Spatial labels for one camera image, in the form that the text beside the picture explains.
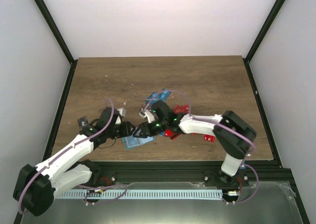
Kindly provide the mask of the teal leather card holder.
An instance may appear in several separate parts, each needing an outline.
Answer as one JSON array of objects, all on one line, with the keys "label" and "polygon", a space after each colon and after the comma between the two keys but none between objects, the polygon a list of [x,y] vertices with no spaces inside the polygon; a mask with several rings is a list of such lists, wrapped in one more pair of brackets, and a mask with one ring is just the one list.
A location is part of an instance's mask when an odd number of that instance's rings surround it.
[{"label": "teal leather card holder", "polygon": [[147,138],[136,138],[133,136],[128,136],[122,138],[122,142],[127,150],[140,147],[144,144],[153,142],[156,140],[156,137],[147,137]]}]

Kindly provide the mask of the black card pile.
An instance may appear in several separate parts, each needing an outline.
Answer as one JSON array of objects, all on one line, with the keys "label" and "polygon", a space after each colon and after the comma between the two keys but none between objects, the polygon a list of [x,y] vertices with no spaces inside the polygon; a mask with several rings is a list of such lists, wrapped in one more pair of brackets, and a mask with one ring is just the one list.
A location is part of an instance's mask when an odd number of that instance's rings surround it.
[{"label": "black card pile", "polygon": [[82,129],[85,126],[87,126],[89,124],[87,116],[83,116],[83,117],[77,119],[77,123],[78,123],[78,126],[79,126],[80,129]]}]

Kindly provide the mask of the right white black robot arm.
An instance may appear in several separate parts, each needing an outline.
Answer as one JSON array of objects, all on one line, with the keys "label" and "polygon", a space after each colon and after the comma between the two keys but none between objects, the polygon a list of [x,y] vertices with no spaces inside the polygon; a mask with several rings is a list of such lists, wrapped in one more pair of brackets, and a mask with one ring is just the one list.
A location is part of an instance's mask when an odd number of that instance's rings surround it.
[{"label": "right white black robot arm", "polygon": [[133,132],[135,138],[153,137],[166,130],[174,135],[196,133],[215,137],[226,152],[218,172],[220,182],[225,186],[231,186],[237,180],[237,172],[245,158],[255,150],[256,131],[233,111],[213,116],[175,113],[167,103],[159,100],[149,110],[140,110],[140,115],[146,121]]}]

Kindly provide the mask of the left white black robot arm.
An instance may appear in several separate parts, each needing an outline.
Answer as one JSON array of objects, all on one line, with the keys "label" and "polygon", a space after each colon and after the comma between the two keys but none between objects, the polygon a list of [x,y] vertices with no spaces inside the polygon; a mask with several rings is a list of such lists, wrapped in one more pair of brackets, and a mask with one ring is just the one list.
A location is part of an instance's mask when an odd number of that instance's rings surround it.
[{"label": "left white black robot arm", "polygon": [[108,139],[128,137],[135,126],[124,121],[125,109],[105,108],[94,123],[87,124],[79,134],[45,161],[32,166],[26,164],[19,172],[13,198],[18,212],[34,216],[43,214],[61,194],[83,184],[94,187],[100,183],[99,167],[82,157],[96,150]]}]

